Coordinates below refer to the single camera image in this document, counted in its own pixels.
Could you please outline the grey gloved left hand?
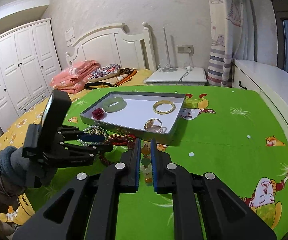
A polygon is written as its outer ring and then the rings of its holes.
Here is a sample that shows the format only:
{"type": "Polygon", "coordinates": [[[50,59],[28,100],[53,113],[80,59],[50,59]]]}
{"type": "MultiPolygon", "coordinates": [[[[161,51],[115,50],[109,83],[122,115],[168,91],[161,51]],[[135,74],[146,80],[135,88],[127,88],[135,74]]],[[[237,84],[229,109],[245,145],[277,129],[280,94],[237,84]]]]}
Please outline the grey gloved left hand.
{"type": "Polygon", "coordinates": [[[26,188],[48,186],[57,168],[23,157],[23,148],[7,146],[0,151],[0,173],[12,184],[26,188]]]}

